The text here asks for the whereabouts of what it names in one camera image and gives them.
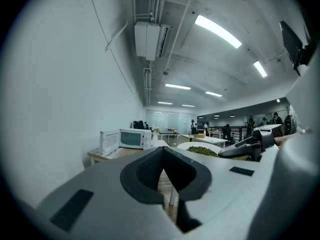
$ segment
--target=white plate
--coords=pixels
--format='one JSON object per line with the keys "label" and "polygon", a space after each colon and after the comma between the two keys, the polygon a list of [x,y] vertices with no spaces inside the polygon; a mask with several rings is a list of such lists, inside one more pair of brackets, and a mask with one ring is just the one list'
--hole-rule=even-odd
{"label": "white plate", "polygon": [[178,149],[182,149],[182,150],[187,150],[190,147],[205,147],[213,152],[216,152],[217,154],[219,153],[220,150],[222,150],[221,147],[218,147],[216,145],[212,145],[212,144],[205,143],[205,142],[197,142],[197,141],[185,142],[185,143],[181,143],[179,146],[177,146]]}

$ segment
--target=air conditioner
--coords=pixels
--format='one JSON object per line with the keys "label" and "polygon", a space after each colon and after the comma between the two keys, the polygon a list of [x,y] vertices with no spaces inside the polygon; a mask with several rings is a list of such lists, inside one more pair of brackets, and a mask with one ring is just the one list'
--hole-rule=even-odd
{"label": "air conditioner", "polygon": [[134,26],[136,55],[154,61],[166,55],[173,27],[166,24],[137,22]]}

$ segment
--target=ceiling light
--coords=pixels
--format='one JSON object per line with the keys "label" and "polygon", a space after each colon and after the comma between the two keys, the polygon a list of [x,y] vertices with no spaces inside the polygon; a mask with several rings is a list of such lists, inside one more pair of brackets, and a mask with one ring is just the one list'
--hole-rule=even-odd
{"label": "ceiling light", "polygon": [[241,45],[241,42],[238,39],[236,39],[231,33],[229,33],[222,26],[219,26],[217,23],[213,22],[212,20],[206,17],[198,15],[198,17],[195,20],[195,24],[217,34],[219,37],[229,42],[235,48],[239,48],[239,46]]}
{"label": "ceiling light", "polygon": [[266,71],[264,70],[264,68],[261,66],[259,61],[256,61],[255,63],[253,63],[253,65],[256,67],[256,69],[260,72],[261,76],[263,78],[265,78],[267,76]]}
{"label": "ceiling light", "polygon": [[180,89],[186,89],[186,90],[190,90],[191,89],[191,87],[186,87],[186,86],[181,86],[181,85],[174,85],[174,84],[169,84],[169,83],[166,83],[165,86],[174,87],[174,88],[180,88]]}
{"label": "ceiling light", "polygon": [[206,94],[210,94],[210,95],[214,95],[214,96],[218,96],[218,97],[222,97],[222,95],[214,93],[214,92],[210,92],[210,91],[206,91]]}

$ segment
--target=microwave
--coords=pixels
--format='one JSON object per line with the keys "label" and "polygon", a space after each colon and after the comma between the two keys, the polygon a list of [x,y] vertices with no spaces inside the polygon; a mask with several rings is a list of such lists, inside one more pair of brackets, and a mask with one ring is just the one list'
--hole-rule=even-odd
{"label": "microwave", "polygon": [[152,147],[152,132],[145,129],[124,128],[100,132],[100,156],[104,157],[117,148],[146,150]]}

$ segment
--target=green beans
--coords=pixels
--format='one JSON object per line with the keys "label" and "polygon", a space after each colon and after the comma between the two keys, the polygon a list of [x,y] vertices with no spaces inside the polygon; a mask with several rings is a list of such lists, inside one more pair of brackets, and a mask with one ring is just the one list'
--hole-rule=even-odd
{"label": "green beans", "polygon": [[191,146],[187,149],[187,151],[191,151],[194,153],[211,156],[211,157],[219,157],[216,152],[204,147],[204,146]]}

